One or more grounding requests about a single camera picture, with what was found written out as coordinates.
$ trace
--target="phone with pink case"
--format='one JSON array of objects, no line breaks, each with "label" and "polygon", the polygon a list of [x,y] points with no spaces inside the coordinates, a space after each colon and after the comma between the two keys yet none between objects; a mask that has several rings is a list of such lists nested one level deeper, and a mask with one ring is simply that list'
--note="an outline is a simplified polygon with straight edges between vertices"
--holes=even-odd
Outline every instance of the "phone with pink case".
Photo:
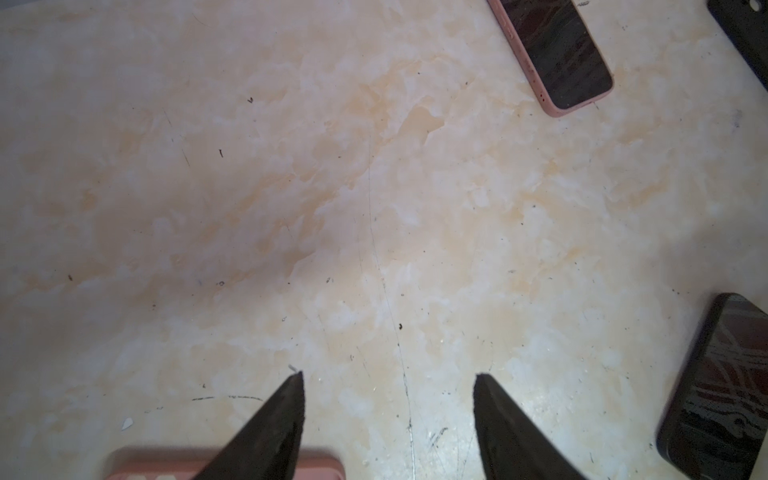
[{"label": "phone with pink case", "polygon": [[571,0],[488,0],[544,111],[594,103],[614,79]]}]

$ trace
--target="beige marble pattern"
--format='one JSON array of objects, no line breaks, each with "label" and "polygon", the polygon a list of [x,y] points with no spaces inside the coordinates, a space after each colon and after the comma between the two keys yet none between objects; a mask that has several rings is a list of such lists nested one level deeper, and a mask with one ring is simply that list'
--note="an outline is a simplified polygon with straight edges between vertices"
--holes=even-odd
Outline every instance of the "beige marble pattern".
[{"label": "beige marble pattern", "polygon": [[349,478],[482,478],[481,371],[587,478],[680,478],[710,295],[768,308],[768,93],[703,0],[579,9],[616,88],[561,119],[485,0],[1,11],[0,476],[221,446],[294,366]]}]

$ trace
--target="black phone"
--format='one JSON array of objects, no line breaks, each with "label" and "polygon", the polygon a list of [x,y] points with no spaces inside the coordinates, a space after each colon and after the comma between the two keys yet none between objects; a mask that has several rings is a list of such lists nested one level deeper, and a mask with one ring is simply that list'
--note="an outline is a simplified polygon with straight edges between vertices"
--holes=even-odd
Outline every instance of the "black phone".
[{"label": "black phone", "polygon": [[748,480],[768,431],[768,315],[714,300],[659,429],[662,457],[690,478]]},{"label": "black phone", "polygon": [[488,3],[548,114],[567,114],[613,88],[611,72],[571,0]]}]

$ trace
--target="marble tabletop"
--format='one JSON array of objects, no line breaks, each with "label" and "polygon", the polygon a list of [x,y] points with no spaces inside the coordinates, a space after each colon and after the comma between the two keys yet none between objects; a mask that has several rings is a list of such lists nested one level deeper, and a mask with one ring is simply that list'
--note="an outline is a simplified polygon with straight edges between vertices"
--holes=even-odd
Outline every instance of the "marble tabletop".
[{"label": "marble tabletop", "polygon": [[485,0],[0,11],[0,476],[219,448],[300,369],[349,478],[483,478],[477,372],[681,478],[710,298],[768,308],[768,92],[703,0],[579,5],[615,89],[560,119]]}]

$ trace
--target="phone screen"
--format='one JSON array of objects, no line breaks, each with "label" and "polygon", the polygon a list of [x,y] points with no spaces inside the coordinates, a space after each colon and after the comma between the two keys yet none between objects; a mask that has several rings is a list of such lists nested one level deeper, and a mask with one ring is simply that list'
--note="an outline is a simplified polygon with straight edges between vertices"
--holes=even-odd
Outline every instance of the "phone screen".
[{"label": "phone screen", "polygon": [[554,105],[574,107],[613,79],[571,0],[502,0]]},{"label": "phone screen", "polygon": [[768,430],[768,316],[729,295],[694,372],[670,460],[696,478],[747,480]]}]

